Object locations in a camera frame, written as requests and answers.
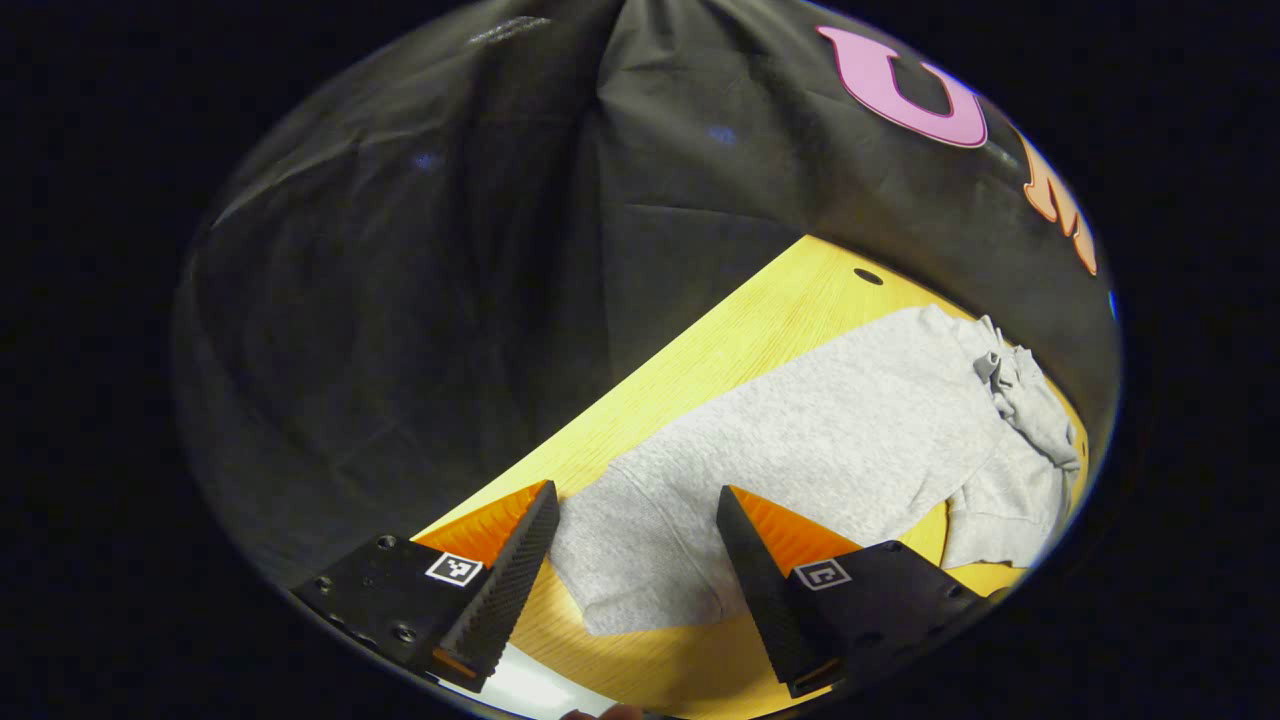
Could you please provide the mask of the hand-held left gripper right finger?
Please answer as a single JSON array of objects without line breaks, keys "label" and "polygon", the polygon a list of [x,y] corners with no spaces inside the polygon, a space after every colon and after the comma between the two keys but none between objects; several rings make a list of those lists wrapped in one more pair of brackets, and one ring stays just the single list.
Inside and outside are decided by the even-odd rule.
[{"label": "hand-held left gripper right finger", "polygon": [[716,525],[771,666],[794,698],[867,688],[991,609],[900,541],[860,546],[737,486],[721,489]]}]

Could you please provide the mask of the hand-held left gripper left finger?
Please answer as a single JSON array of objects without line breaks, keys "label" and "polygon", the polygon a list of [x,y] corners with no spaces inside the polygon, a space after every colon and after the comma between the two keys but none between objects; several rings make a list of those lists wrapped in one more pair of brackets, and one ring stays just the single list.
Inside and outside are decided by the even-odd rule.
[{"label": "hand-held left gripper left finger", "polygon": [[416,539],[376,536],[293,594],[397,667],[477,692],[506,651],[559,518],[556,484],[540,480]]}]

